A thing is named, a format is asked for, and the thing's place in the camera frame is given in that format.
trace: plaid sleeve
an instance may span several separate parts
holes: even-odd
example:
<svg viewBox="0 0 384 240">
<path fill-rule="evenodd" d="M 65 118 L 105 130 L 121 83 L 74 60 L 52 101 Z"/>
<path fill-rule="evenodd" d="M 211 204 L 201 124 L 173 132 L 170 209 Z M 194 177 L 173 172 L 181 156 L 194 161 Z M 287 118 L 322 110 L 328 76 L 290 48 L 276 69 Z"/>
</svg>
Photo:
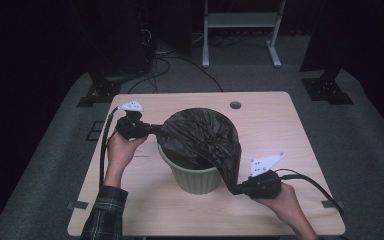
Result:
<svg viewBox="0 0 384 240">
<path fill-rule="evenodd" d="M 80 239 L 122 239 L 123 211 L 128 193 L 122 189 L 102 186 L 87 219 Z"/>
</svg>

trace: plastic bag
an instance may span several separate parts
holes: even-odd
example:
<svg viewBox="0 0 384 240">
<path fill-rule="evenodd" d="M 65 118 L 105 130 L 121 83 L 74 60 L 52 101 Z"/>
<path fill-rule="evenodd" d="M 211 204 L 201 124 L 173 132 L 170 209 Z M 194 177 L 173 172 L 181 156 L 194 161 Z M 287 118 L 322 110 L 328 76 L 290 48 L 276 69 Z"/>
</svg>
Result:
<svg viewBox="0 0 384 240">
<path fill-rule="evenodd" d="M 237 185 L 241 145 L 235 126 L 223 114 L 206 108 L 177 112 L 164 122 L 157 142 L 176 165 L 215 166 L 229 190 Z"/>
</svg>

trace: person's left hand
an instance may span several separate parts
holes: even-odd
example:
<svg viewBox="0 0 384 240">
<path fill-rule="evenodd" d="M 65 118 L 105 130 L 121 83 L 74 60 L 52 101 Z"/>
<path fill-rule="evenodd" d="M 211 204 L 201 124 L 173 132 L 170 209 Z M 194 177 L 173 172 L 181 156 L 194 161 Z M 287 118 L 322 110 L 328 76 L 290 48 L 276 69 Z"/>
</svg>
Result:
<svg viewBox="0 0 384 240">
<path fill-rule="evenodd" d="M 132 161 L 136 149 L 147 137 L 134 140 L 124 139 L 118 132 L 115 132 L 107 142 L 108 168 L 105 175 L 104 185 L 120 187 L 121 176 L 124 169 Z"/>
</svg>

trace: table top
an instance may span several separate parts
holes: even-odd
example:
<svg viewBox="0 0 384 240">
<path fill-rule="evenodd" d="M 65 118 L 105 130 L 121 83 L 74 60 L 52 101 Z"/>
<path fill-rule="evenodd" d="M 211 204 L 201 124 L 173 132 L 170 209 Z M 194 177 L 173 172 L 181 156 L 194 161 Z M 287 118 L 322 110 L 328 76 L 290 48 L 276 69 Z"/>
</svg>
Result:
<svg viewBox="0 0 384 240">
<path fill-rule="evenodd" d="M 275 155 L 284 158 L 273 170 L 288 168 L 307 175 L 330 193 L 326 180 L 305 134 L 290 96 L 286 92 L 224 92 L 117 95 L 110 111 L 117 105 L 138 100 L 145 108 L 142 121 L 163 124 L 172 114 L 187 108 L 209 108 L 228 117 L 235 125 L 242 147 L 238 183 L 250 175 L 251 159 Z M 239 102 L 240 109 L 231 108 Z M 117 111 L 117 119 L 124 116 Z M 73 211 L 68 233 L 81 234 L 98 194 L 101 137 L 92 157 L 78 201 L 86 209 Z M 300 205 L 320 235 L 345 232 L 335 208 L 324 208 L 326 198 L 304 180 L 285 181 L 295 187 Z M 157 140 L 150 135 L 139 146 L 121 181 L 129 192 L 123 215 L 126 236 L 271 236 L 293 235 L 289 226 L 263 205 L 245 195 L 233 196 L 222 182 L 214 191 L 193 195 L 176 183 L 170 167 L 158 153 Z"/>
</svg>

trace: hand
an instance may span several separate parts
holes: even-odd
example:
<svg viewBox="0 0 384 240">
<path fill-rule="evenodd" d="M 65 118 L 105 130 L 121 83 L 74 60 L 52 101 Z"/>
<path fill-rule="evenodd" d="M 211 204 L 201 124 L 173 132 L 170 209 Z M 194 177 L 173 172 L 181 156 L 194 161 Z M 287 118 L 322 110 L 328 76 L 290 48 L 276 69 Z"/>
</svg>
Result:
<svg viewBox="0 0 384 240">
<path fill-rule="evenodd" d="M 275 199 L 253 200 L 270 208 L 280 220 L 294 230 L 298 239 L 317 238 L 316 232 L 302 212 L 294 187 L 291 185 L 282 183 L 282 191 Z"/>
<path fill-rule="evenodd" d="M 108 168 L 103 185 L 120 188 L 121 177 L 124 169 L 132 161 L 136 149 L 147 137 L 134 140 L 124 139 L 115 132 L 107 142 Z"/>
</svg>

